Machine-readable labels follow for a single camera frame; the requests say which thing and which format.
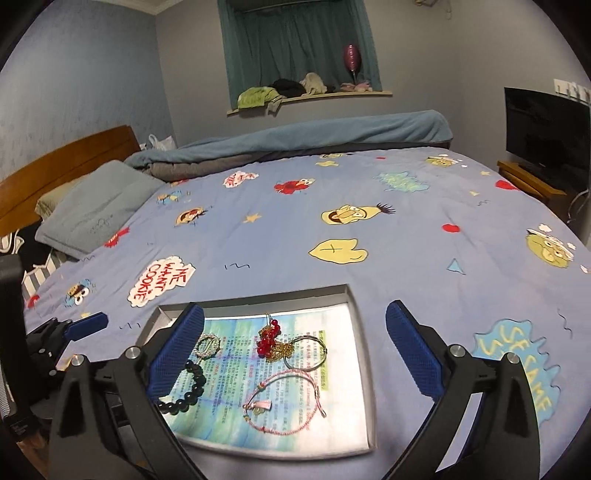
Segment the red bead gold charm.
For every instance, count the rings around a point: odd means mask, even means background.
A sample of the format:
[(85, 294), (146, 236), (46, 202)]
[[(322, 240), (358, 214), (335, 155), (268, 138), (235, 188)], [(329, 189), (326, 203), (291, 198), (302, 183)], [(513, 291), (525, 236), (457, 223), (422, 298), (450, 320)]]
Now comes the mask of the red bead gold charm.
[(279, 340), (281, 328), (279, 321), (266, 316), (266, 325), (259, 330), (259, 340), (256, 341), (256, 353), (267, 363), (289, 359), (294, 354), (294, 345)]

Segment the black white striped pillow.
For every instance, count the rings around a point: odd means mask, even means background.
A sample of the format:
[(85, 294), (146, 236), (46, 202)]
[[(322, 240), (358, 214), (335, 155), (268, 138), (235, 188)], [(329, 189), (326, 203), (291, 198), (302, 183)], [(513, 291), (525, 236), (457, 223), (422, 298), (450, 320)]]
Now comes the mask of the black white striped pillow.
[(39, 287), (67, 260), (62, 252), (35, 239), (41, 222), (17, 229), (1, 238), (1, 255), (18, 255), (24, 269), (22, 294), (26, 304), (34, 304)]

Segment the grey blue pillow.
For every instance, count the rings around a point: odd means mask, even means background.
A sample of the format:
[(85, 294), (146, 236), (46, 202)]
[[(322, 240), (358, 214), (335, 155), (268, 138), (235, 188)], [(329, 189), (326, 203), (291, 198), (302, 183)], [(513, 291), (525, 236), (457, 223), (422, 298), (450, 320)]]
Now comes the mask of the grey blue pillow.
[(80, 260), (110, 240), (163, 185), (120, 161), (105, 163), (63, 197), (35, 239)]

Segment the olive green pillow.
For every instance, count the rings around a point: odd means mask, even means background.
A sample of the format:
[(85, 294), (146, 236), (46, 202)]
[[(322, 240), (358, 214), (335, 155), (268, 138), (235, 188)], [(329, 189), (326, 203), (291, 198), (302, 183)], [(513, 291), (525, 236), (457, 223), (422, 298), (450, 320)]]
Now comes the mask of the olive green pillow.
[(85, 178), (86, 175), (66, 182), (41, 195), (35, 204), (34, 212), (42, 220), (46, 220), (53, 213), (57, 205), (64, 199), (64, 197)]

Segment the wooden headboard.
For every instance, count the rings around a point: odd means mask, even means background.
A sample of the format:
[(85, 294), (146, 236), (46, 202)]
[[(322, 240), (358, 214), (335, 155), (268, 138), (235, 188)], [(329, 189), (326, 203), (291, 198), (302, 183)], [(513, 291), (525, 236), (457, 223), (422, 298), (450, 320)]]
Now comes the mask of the wooden headboard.
[(38, 221), (34, 207), (45, 193), (139, 150), (132, 128), (122, 125), (73, 141), (21, 168), (0, 184), (1, 234)]

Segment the blue cartoon bedspread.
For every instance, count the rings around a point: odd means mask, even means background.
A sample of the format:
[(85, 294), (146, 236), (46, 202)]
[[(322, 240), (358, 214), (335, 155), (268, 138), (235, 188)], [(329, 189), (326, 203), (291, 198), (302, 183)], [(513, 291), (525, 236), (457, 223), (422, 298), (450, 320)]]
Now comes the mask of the blue cartoon bedspread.
[(437, 148), (301, 156), (163, 186), (111, 240), (62, 265), (25, 311), (104, 312), (70, 344), (118, 356), (159, 307), (346, 285), (367, 339), (377, 449), (290, 463), (195, 449), (212, 479), (378, 479), (432, 407), (387, 333), (401, 300), (449, 343), (523, 361), (549, 471), (590, 408), (590, 253), (547, 206)]

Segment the grey folded blanket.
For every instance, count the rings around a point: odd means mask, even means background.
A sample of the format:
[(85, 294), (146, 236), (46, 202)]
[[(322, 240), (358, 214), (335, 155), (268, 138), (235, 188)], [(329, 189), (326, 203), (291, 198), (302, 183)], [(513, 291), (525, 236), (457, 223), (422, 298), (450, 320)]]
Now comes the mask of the grey folded blanket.
[(280, 157), (281, 154), (277, 152), (256, 152), (199, 162), (154, 162), (144, 168), (142, 172), (164, 182), (175, 182), (221, 173), (256, 162), (273, 161), (280, 159)]

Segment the white plastic bag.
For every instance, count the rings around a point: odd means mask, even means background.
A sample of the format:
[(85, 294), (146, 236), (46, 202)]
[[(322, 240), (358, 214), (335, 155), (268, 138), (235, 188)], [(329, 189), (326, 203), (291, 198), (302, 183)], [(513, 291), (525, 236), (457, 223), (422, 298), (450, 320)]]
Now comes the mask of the white plastic bag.
[(158, 139), (154, 134), (149, 134), (148, 144), (152, 149), (158, 151), (176, 150), (176, 142), (172, 136), (168, 136), (164, 139)]

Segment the wooden window sill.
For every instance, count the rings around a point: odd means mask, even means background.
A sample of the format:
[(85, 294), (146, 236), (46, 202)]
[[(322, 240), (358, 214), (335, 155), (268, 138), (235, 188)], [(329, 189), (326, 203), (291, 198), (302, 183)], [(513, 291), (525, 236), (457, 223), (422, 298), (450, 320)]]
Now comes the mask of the wooden window sill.
[[(384, 90), (384, 91), (366, 91), (366, 92), (335, 92), (335, 93), (325, 93), (325, 94), (318, 94), (318, 95), (303, 95), (300, 97), (294, 98), (280, 98), (280, 100), (273, 100), (270, 102), (270, 105), (277, 105), (283, 106), (287, 104), (297, 104), (297, 103), (305, 103), (305, 102), (315, 102), (315, 101), (325, 101), (325, 100), (334, 100), (334, 99), (349, 99), (349, 98), (391, 98), (393, 97), (393, 92)], [(267, 104), (263, 107), (252, 107), (246, 109), (233, 109), (228, 110), (226, 112), (226, 116), (235, 116), (240, 113), (245, 113), (247, 111), (253, 111), (256, 108), (263, 108), (266, 110)]]

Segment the wooden tv stand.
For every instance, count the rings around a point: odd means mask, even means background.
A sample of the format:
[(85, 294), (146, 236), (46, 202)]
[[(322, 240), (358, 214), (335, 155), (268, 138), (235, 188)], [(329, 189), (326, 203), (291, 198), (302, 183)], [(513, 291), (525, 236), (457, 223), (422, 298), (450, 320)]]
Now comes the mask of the wooden tv stand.
[(499, 174), (524, 193), (546, 205), (561, 220), (567, 220), (567, 211), (574, 196), (555, 183), (548, 183), (538, 173), (532, 173), (520, 162), (498, 161)]

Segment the green cloth on sill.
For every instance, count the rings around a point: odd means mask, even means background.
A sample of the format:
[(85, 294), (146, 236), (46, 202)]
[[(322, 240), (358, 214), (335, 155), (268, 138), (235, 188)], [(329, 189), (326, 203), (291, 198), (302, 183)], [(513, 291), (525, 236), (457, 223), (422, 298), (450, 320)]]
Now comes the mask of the green cloth on sill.
[(273, 87), (250, 87), (238, 95), (238, 110), (266, 107), (267, 104), (280, 101), (283, 96)]

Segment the black cloth on sill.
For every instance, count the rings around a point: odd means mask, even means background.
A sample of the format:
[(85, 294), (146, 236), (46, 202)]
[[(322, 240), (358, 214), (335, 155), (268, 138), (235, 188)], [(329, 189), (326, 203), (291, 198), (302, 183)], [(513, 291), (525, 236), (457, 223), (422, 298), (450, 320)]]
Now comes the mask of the black cloth on sill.
[(305, 89), (300, 82), (283, 78), (274, 81), (273, 84), (271, 84), (271, 87), (273, 87), (280, 96), (286, 98), (297, 98), (307, 93), (307, 89)]

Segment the black flat television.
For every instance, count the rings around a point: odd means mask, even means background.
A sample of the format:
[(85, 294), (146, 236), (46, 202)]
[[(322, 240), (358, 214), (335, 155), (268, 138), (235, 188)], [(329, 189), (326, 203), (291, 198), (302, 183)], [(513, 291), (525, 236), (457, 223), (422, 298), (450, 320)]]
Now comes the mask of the black flat television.
[(548, 93), (506, 87), (506, 151), (572, 186), (590, 178), (590, 108)]

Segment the teal folded blanket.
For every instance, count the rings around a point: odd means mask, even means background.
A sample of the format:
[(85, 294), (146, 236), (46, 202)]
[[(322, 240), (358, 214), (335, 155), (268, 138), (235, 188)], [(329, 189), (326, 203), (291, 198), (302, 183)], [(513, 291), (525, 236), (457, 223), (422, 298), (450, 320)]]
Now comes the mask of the teal folded blanket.
[(136, 152), (124, 161), (141, 169), (153, 163), (200, 163), (242, 154), (322, 149), (348, 144), (439, 144), (453, 140), (446, 117), (436, 110), (312, 120), (183, 147)]

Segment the beige cloth on sill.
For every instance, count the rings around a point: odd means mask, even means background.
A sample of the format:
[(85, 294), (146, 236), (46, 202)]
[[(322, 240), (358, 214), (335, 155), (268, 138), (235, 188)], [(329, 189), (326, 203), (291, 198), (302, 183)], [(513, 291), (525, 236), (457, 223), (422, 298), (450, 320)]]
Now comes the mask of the beige cloth on sill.
[(304, 87), (307, 95), (324, 95), (328, 92), (328, 87), (325, 86), (321, 76), (315, 72), (305, 74), (304, 79), (301, 80), (301, 86)]

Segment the teal curtain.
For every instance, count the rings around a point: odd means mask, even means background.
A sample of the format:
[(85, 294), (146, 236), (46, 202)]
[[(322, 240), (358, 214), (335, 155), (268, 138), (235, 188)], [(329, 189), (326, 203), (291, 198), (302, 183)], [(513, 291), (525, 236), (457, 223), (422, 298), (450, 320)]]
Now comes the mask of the teal curtain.
[(283, 2), (270, 8), (240, 11), (217, 3), (230, 105), (250, 87), (277, 79), (300, 81), (308, 72), (325, 84), (353, 80), (344, 51), (356, 45), (361, 66), (356, 79), (380, 90), (379, 62), (370, 19), (363, 1)]

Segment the pink cloth on sill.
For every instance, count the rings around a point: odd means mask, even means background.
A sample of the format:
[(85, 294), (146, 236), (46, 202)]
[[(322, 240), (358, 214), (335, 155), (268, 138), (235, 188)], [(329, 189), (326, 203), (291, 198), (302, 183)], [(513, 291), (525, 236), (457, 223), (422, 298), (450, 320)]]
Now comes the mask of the pink cloth on sill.
[(362, 83), (342, 83), (339, 86), (339, 90), (345, 93), (367, 93), (372, 92), (373, 87), (370, 86), (369, 82), (362, 82)]

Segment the pink balloon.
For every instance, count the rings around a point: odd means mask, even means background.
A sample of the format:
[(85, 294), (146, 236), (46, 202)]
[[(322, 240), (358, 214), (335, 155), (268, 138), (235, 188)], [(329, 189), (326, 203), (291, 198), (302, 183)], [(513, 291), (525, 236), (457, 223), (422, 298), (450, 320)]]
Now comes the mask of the pink balloon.
[(358, 75), (361, 66), (361, 55), (358, 47), (349, 44), (344, 51), (344, 63), (346, 70), (352, 75), (353, 81), (356, 82), (356, 75)]

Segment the white wall hooks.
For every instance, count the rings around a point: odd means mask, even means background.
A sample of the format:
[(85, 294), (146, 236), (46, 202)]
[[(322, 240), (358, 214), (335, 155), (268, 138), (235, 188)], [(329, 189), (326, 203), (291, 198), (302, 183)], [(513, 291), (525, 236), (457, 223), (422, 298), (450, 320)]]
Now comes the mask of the white wall hooks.
[(554, 91), (556, 95), (561, 97), (565, 97), (586, 105), (591, 104), (590, 89), (582, 85), (578, 85), (575, 82), (555, 79)]

